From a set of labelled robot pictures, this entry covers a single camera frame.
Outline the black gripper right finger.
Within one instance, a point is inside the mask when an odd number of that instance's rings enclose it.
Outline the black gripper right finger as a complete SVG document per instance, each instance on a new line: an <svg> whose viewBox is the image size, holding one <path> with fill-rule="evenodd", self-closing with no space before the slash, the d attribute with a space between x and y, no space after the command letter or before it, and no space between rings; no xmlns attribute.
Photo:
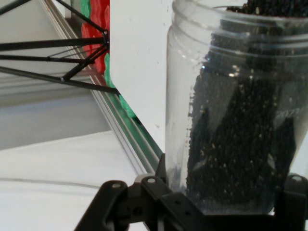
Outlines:
<svg viewBox="0 0 308 231"><path fill-rule="evenodd" d="M308 179L290 173L275 206L278 231L304 231L308 219Z"/></svg>

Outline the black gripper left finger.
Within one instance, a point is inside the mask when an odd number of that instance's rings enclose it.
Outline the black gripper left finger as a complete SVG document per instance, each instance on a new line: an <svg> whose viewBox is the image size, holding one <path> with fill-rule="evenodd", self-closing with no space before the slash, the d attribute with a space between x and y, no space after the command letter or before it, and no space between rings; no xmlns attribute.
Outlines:
<svg viewBox="0 0 308 231"><path fill-rule="evenodd" d="M163 154L154 175L138 176L131 186L119 180L105 182L75 230L127 231L142 222L149 231L192 231L202 215L183 194L173 193L166 179Z"/></svg>

